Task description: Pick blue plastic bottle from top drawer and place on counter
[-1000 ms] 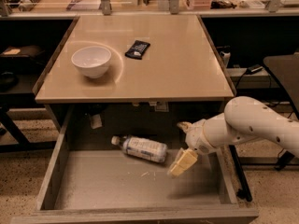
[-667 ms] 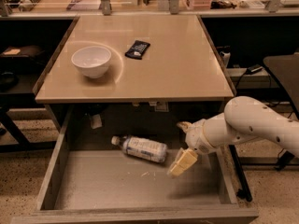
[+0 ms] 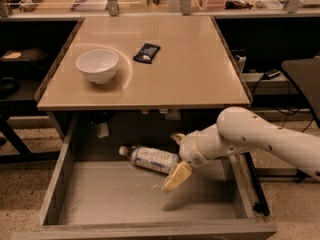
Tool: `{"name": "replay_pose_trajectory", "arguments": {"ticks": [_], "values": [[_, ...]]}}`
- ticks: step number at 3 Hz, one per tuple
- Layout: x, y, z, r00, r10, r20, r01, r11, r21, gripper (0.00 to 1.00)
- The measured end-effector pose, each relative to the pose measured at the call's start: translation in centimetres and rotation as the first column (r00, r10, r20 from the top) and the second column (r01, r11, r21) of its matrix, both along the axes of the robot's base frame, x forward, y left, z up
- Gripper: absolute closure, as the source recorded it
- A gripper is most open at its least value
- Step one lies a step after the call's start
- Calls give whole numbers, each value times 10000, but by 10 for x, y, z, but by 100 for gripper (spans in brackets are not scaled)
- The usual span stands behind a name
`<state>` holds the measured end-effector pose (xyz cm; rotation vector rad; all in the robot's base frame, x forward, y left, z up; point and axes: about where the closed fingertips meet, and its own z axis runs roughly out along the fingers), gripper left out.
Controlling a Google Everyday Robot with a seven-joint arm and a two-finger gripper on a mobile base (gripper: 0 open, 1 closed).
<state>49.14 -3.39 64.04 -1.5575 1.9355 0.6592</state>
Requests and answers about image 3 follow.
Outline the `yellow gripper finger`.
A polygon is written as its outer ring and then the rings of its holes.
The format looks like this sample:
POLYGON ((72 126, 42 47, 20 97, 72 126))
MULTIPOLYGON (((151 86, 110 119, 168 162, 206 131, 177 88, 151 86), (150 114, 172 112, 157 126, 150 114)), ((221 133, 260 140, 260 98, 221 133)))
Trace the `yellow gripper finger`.
POLYGON ((170 193, 176 190, 191 176, 191 174, 192 167, 188 163, 184 161, 176 163, 163 182, 161 190, 165 193, 170 193))
POLYGON ((182 133, 173 133, 170 138, 178 145, 181 145, 185 139, 185 135, 182 133))

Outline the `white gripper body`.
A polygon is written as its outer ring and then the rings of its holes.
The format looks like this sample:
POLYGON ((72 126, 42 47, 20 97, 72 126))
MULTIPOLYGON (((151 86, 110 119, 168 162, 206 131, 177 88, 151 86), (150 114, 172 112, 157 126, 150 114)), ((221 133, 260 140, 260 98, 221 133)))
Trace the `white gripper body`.
POLYGON ((179 144, 181 159, 192 168, 200 168, 208 163, 208 159, 200 152, 197 145, 198 131, 183 135, 179 144))

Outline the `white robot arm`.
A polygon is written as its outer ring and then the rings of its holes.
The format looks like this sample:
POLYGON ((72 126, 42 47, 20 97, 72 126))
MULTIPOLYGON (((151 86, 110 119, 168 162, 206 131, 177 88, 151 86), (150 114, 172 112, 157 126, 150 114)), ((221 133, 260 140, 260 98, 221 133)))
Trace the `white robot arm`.
POLYGON ((242 107, 226 108, 214 125, 171 138, 179 145, 181 162, 165 179, 165 193, 176 190, 194 169, 251 148, 265 150, 320 180, 320 137, 281 128, 242 107))

